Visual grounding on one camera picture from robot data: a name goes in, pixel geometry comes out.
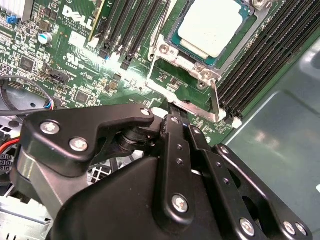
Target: blue connector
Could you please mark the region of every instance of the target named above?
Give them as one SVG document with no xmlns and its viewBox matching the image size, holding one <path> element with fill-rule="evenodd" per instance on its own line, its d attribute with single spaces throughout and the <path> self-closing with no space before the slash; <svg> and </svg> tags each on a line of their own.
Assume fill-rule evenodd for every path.
<svg viewBox="0 0 320 240">
<path fill-rule="evenodd" d="M 7 24 L 17 24 L 18 23 L 17 16 L 6 16 L 6 23 Z"/>
</svg>

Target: heatsink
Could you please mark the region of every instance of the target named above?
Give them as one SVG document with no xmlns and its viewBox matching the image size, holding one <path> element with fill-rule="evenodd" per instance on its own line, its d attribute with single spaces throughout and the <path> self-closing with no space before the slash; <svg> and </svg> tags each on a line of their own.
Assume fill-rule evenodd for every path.
<svg viewBox="0 0 320 240">
<path fill-rule="evenodd" d="M 17 19 L 27 21 L 31 18 L 35 0 L 0 0 L 1 11 L 7 16 L 16 16 Z"/>
</svg>

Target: cable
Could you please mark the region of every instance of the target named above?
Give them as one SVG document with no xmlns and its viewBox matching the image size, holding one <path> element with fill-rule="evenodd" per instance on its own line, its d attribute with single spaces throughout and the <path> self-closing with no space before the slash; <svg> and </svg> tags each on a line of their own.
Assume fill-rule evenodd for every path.
<svg viewBox="0 0 320 240">
<path fill-rule="evenodd" d="M 40 90 L 40 92 L 42 92 L 46 96 L 46 98 L 50 102 L 52 102 L 52 104 L 54 104 L 54 100 L 52 99 L 52 97 L 36 82 L 34 82 L 34 81 L 24 77 L 24 76 L 17 76 L 17 75 L 3 75 L 3 76 L 0 76 L 0 81 L 7 80 L 7 79 L 22 79 L 23 81 L 26 81 L 27 83 L 37 87 Z"/>
<path fill-rule="evenodd" d="M 10 101 L 7 90 L 4 89 L 4 87 L 1 87 L 0 96 L 2 101 L 10 111 L 18 111 L 18 109 Z M 21 124 L 24 122 L 24 117 L 20 117 L 20 116 L 16 116 L 16 117 L 21 121 Z"/>
<path fill-rule="evenodd" d="M 7 148 L 11 147 L 12 145 L 17 144 L 20 141 L 20 138 L 13 138 L 7 142 L 5 142 L 4 144 L 2 144 L 0 146 L 0 154 L 2 154 Z"/>
<path fill-rule="evenodd" d="M 24 116 L 39 112 L 49 111 L 47 108 L 40 109 L 27 109 L 27 110 L 17 110 L 17 111 L 0 111 L 0 116 Z"/>
</svg>

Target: gray metal panel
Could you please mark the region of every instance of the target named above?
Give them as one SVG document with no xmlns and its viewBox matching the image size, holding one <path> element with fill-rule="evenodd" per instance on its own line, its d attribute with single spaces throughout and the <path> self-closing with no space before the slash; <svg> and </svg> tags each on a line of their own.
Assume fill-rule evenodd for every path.
<svg viewBox="0 0 320 240">
<path fill-rule="evenodd" d="M 320 39 L 226 144 L 320 239 Z"/>
</svg>

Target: black mechanical arm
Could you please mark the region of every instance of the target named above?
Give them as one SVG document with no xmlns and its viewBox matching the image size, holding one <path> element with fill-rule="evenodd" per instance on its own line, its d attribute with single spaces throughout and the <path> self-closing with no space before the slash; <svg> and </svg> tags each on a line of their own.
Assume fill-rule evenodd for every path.
<svg viewBox="0 0 320 240">
<path fill-rule="evenodd" d="M 139 104 L 28 116 L 10 174 L 43 203 L 47 240 L 311 240 L 311 231 L 227 146 L 213 148 L 188 115 Z M 144 157 L 87 183 L 90 166 Z"/>
</svg>

